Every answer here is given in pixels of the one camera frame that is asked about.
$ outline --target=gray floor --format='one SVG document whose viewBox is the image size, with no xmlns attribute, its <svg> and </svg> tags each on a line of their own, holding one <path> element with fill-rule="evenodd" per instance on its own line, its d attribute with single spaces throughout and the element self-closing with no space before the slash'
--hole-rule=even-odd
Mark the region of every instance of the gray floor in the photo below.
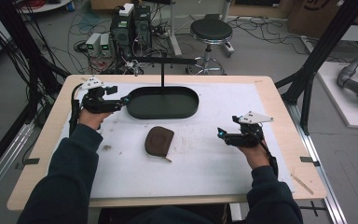
<svg viewBox="0 0 358 224">
<path fill-rule="evenodd" d="M 73 51 L 73 45 L 78 40 L 87 39 L 86 35 L 78 34 L 81 28 L 79 23 L 89 22 L 100 26 L 95 27 L 95 32 L 102 32 L 110 25 L 110 15 L 90 11 L 90 5 L 81 4 L 77 11 L 69 13 L 64 9 L 57 9 L 47 13 L 38 14 L 41 30 L 43 31 L 49 45 L 60 59 L 62 64 L 73 74 L 82 72 L 80 65 L 74 60 L 71 62 L 68 54 L 63 50 L 69 50 L 81 63 L 87 67 L 87 60 L 81 54 Z M 178 19 L 176 25 L 180 27 L 185 22 L 192 21 L 190 17 Z M 270 24 L 268 29 L 272 33 L 279 33 L 281 37 L 287 36 L 285 22 Z M 188 25 L 179 31 L 180 34 L 188 34 Z M 276 38 L 277 35 L 270 35 L 266 32 L 265 38 Z M 234 36 L 231 40 L 236 52 L 228 58 L 226 53 L 219 47 L 213 47 L 213 56 L 225 66 L 228 75 L 253 75 L 269 76 L 274 81 L 281 80 L 297 71 L 307 60 L 304 46 L 297 39 L 287 39 L 287 44 L 273 44 L 259 40 L 253 35 L 261 37 L 259 29 L 249 31 L 240 28 L 234 29 Z M 179 35 L 178 42 L 182 49 L 184 58 L 194 58 L 203 54 L 205 45 L 195 41 L 188 35 Z M 358 54 L 358 48 L 353 43 L 340 43 L 334 53 L 334 57 L 349 60 Z M 329 58 L 331 61 L 342 59 Z M 147 67 L 146 74 L 158 74 L 159 66 Z M 173 68 L 166 66 L 166 74 L 180 75 L 185 73 L 183 65 L 175 65 Z M 25 102 L 25 85 L 20 77 L 13 70 L 13 65 L 4 53 L 0 53 L 0 139 L 5 134 L 14 119 L 20 114 Z M 38 130 L 35 130 L 33 139 L 36 138 Z M 317 148 L 321 162 L 332 184 L 339 204 L 342 207 L 348 223 L 358 223 L 358 129 L 347 128 L 339 116 L 336 108 L 329 99 L 324 87 L 318 78 L 315 78 L 311 108 L 310 108 L 310 136 Z M 30 139 L 16 162 L 21 160 L 25 149 L 33 142 Z M 6 208 L 7 199 L 16 184 L 21 170 L 10 169 L 0 183 L 0 223 L 14 223 L 19 212 L 8 211 Z M 311 206 L 310 202 L 298 202 L 300 206 Z M 320 201 L 314 202 L 317 207 L 324 207 Z M 99 209 L 90 209 L 89 223 L 96 223 Z M 311 210 L 302 210 L 305 223 L 331 223 L 325 211 L 318 211 L 317 214 Z"/>
</svg>

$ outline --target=hand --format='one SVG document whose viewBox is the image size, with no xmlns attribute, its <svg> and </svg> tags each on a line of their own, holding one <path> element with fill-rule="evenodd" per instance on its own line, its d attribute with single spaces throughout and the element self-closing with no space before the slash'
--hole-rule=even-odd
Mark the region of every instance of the hand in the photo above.
<svg viewBox="0 0 358 224">
<path fill-rule="evenodd" d="M 252 169 L 269 165 L 267 152 L 260 144 L 256 147 L 238 147 L 238 149 L 246 156 L 246 160 Z"/>
<path fill-rule="evenodd" d="M 113 113 L 93 114 L 87 109 L 82 109 L 79 116 L 79 123 L 97 130 L 103 120 Z"/>
</svg>

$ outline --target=person's left hand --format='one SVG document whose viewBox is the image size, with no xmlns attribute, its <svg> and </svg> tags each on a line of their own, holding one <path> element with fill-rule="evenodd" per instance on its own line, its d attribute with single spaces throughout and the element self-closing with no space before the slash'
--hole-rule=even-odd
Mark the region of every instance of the person's left hand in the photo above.
<svg viewBox="0 0 358 224">
<path fill-rule="evenodd" d="M 97 130 L 103 120 L 113 113 L 93 114 L 87 109 L 83 108 L 80 112 L 79 123 L 91 127 L 93 130 Z"/>
</svg>

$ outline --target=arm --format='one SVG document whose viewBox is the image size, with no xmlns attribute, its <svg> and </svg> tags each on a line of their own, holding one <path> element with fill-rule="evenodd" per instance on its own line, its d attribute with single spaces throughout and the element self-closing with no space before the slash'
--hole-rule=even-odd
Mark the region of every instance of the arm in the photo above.
<svg viewBox="0 0 358 224">
<path fill-rule="evenodd" d="M 247 223 L 303 223 L 291 190 L 286 183 L 278 181 L 264 148 L 258 145 L 239 149 L 253 169 L 254 181 L 247 194 L 250 207 Z"/>
<path fill-rule="evenodd" d="M 79 124 L 60 142 L 48 175 L 35 186 L 18 223 L 87 223 L 96 151 L 103 140 L 95 130 L 109 115 L 81 112 Z"/>
</svg>

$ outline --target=stool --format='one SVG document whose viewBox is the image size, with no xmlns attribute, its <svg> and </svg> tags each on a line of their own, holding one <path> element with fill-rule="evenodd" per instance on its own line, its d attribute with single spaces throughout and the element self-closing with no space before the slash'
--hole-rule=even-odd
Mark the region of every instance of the stool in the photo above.
<svg viewBox="0 0 358 224">
<path fill-rule="evenodd" d="M 200 64 L 194 65 L 199 71 L 194 71 L 192 65 L 189 64 L 186 69 L 187 73 L 210 75 L 209 71 L 220 71 L 220 75 L 224 75 L 225 70 L 220 62 L 211 58 L 211 45 L 226 44 L 232 37 L 231 26 L 216 19 L 201 19 L 191 23 L 190 33 L 196 40 L 207 44 L 207 46 L 204 56 L 195 58 L 195 60 L 200 61 Z"/>
</svg>

